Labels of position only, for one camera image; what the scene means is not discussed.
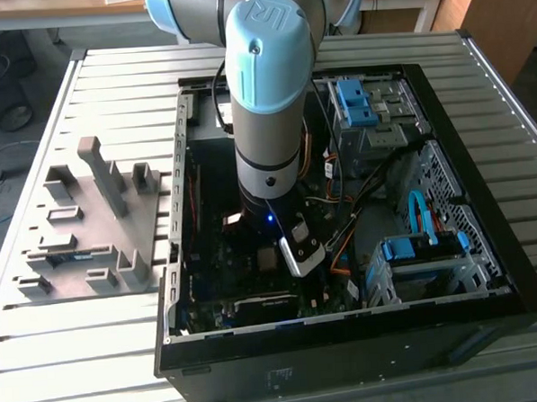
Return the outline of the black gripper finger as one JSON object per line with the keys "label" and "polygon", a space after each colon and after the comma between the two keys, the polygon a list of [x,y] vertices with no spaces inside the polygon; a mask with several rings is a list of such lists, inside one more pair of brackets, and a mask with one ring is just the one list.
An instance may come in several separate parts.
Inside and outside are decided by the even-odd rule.
{"label": "black gripper finger", "polygon": [[230,246],[247,246],[251,243],[252,229],[243,212],[224,217],[222,236]]}

